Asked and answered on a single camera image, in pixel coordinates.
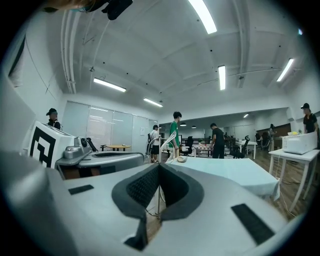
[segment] man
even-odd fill
[[[49,116],[48,125],[60,130],[61,126],[58,122],[58,112],[54,108],[50,108],[49,112],[46,113],[46,116]]]
[[[213,147],[212,158],[225,158],[225,137],[224,132],[220,130],[215,123],[210,125],[212,129],[212,143]]]
[[[309,134],[313,133],[314,131],[318,132],[318,122],[317,122],[317,117],[315,114],[311,113],[310,106],[308,103],[304,103],[303,106],[301,107],[304,113],[304,118],[303,118],[303,127],[304,127],[304,133]]]
[[[153,126],[153,131],[150,134],[151,140],[157,138],[153,144],[151,149],[151,163],[155,163],[157,161],[157,155],[159,153],[159,132],[158,132],[158,125]]]
[[[175,157],[178,157],[179,155],[179,135],[178,135],[178,123],[180,122],[182,115],[180,112],[176,111],[173,113],[174,121],[170,125],[170,135],[176,131],[176,136],[173,140],[171,140],[168,144],[168,149],[170,151],[170,156],[166,163],[169,163],[172,161]]]

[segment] white shirt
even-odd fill
[[[151,136],[151,140],[153,140],[154,138],[159,138],[159,132],[157,130],[153,130],[151,132],[150,136]],[[159,146],[159,140],[155,140],[153,142],[153,145]]]

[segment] fluorescent ceiling light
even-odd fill
[[[97,84],[100,84],[100,85],[103,85],[103,86],[108,86],[108,87],[110,87],[110,88],[112,88],[112,89],[116,89],[116,90],[118,90],[118,91],[120,91],[120,92],[123,92],[123,93],[127,90],[126,88],[123,88],[123,87],[114,85],[114,84],[112,84],[112,83],[109,83],[109,82],[100,80],[100,79],[98,79],[98,78],[94,78],[93,81],[94,81],[95,83],[97,83]]]
[[[156,106],[158,106],[158,107],[163,107],[162,105],[160,105],[160,104],[158,104],[158,103],[156,103],[156,102],[154,102],[154,101],[152,101],[152,100],[150,100],[150,99],[144,98],[143,100],[144,100],[145,102],[149,102],[149,103],[151,103],[151,104],[153,104],[153,105],[156,105]]]
[[[220,90],[226,89],[226,66],[218,66]]]
[[[189,0],[190,4],[192,4],[194,10],[199,15],[205,30],[208,34],[217,32],[216,24],[212,19],[208,8],[206,7],[203,0]]]
[[[100,111],[108,112],[108,110],[101,109],[101,108],[96,108],[96,107],[91,107],[91,109],[92,109],[92,110],[100,110]]]
[[[280,82],[284,76],[286,75],[286,73],[288,72],[288,70],[290,69],[292,63],[294,62],[293,58],[290,58],[287,65],[285,66],[284,70],[282,71],[281,75],[279,76],[279,78],[277,79],[277,82]]]

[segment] table leg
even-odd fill
[[[304,196],[303,196],[303,200],[306,199],[307,194],[309,192],[309,189],[311,187],[312,180],[314,179],[314,175],[315,175],[315,172],[316,172],[316,165],[317,165],[317,158],[315,158],[313,160],[312,173],[311,173],[311,176],[310,176],[310,179],[309,179],[309,182],[308,182],[308,186],[306,187],[306,190],[305,190],[305,193],[304,193]]]
[[[290,206],[289,212],[291,212],[295,208],[295,206],[297,204],[297,201],[298,201],[298,199],[300,197],[300,194],[302,192],[302,189],[303,189],[305,181],[306,181],[308,169],[309,169],[309,163],[306,163],[304,165],[304,170],[303,170],[302,179],[301,179],[301,183],[300,183],[298,192],[296,193],[295,198],[294,198],[294,200],[293,200],[293,202],[292,202],[292,204]]]
[[[281,174],[280,174],[280,179],[279,179],[279,184],[280,184],[280,185],[281,185],[281,183],[282,183],[282,179],[283,179],[284,174],[285,174],[286,162],[287,162],[286,159],[283,159],[283,160],[282,160],[282,168],[281,168]]]
[[[271,159],[270,159],[270,168],[269,168],[269,173],[272,175],[272,172],[274,170],[274,156],[271,155]]]

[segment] light blue tablecloth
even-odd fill
[[[274,200],[280,197],[279,181],[249,158],[212,159],[188,157],[186,162],[175,159],[171,165],[185,166],[200,172],[230,179],[253,194],[270,196]]]

